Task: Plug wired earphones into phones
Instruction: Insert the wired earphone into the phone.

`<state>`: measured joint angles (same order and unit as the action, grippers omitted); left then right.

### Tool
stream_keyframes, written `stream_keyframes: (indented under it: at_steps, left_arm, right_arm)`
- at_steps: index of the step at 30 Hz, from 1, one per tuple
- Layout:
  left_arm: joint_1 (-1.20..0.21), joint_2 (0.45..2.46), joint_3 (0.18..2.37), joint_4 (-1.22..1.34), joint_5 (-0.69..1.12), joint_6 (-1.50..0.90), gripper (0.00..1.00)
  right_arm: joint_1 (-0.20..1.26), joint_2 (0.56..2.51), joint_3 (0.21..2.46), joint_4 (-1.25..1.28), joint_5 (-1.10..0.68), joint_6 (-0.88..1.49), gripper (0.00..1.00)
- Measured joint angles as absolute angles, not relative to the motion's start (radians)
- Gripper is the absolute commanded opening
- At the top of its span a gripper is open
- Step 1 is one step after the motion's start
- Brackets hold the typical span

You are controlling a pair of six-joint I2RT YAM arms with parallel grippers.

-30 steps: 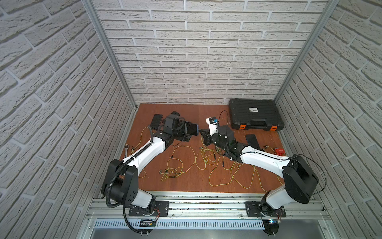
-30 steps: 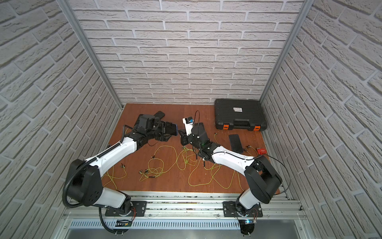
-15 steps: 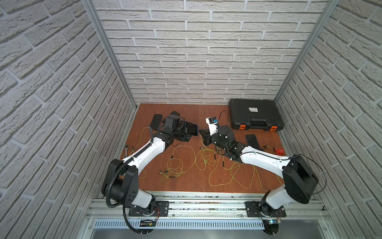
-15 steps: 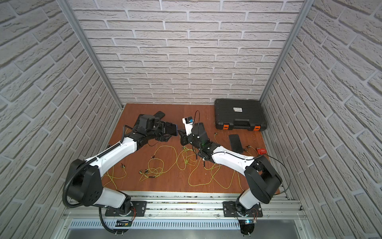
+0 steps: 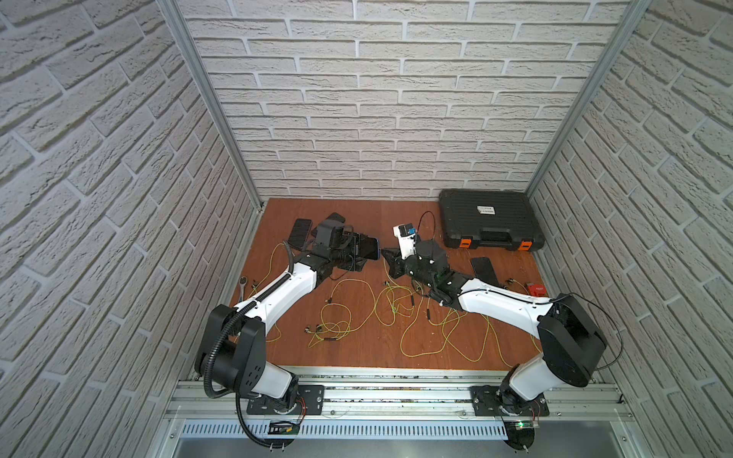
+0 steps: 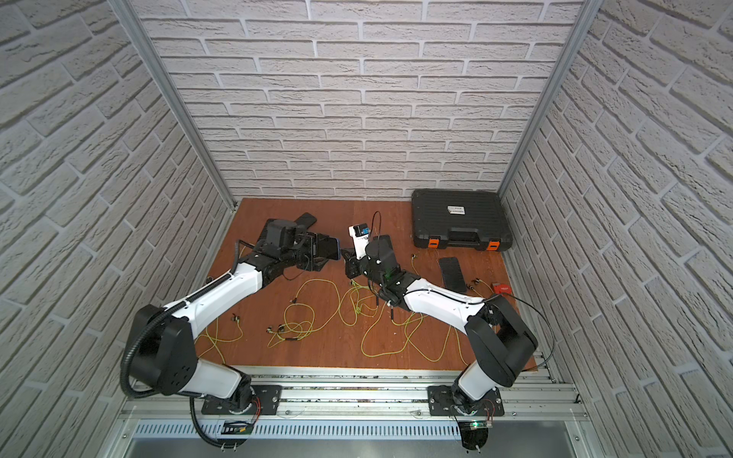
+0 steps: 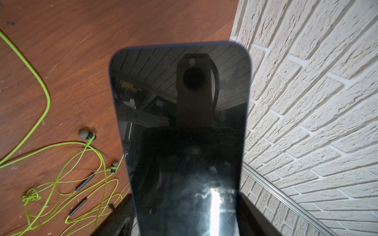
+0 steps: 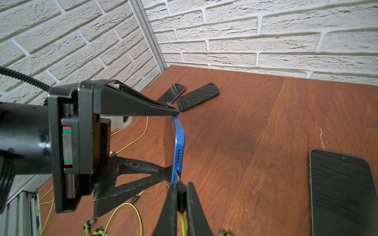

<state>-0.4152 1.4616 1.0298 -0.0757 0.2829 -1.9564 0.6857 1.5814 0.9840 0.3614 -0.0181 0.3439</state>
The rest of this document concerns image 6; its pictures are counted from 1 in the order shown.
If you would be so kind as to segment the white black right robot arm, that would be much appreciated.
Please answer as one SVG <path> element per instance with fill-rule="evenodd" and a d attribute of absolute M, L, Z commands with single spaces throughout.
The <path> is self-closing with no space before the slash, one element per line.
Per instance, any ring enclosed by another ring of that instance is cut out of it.
<path fill-rule="evenodd" d="M 538 339 L 503 297 L 471 297 L 439 287 L 397 263 L 391 239 L 355 242 L 341 255 L 350 279 L 365 276 L 390 306 L 423 314 L 464 333 L 475 355 L 452 385 L 452 404 L 473 414 L 499 387 L 512 387 L 538 348 Z"/>

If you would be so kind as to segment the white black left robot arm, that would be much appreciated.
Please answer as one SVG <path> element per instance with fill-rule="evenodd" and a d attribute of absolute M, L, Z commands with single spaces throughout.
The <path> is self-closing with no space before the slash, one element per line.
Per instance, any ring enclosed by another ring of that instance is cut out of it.
<path fill-rule="evenodd" d="M 255 244 L 237 240 L 234 263 L 200 289 L 164 306 L 146 305 L 135 314 L 120 362 L 119 384 L 129 398 L 157 394 L 214 398 L 241 413 L 253 404 L 249 375 L 201 359 L 195 340 L 243 299 L 256 294 L 284 271 L 319 272 L 339 260 L 338 240 L 310 231 L 316 219 L 269 219 Z"/>

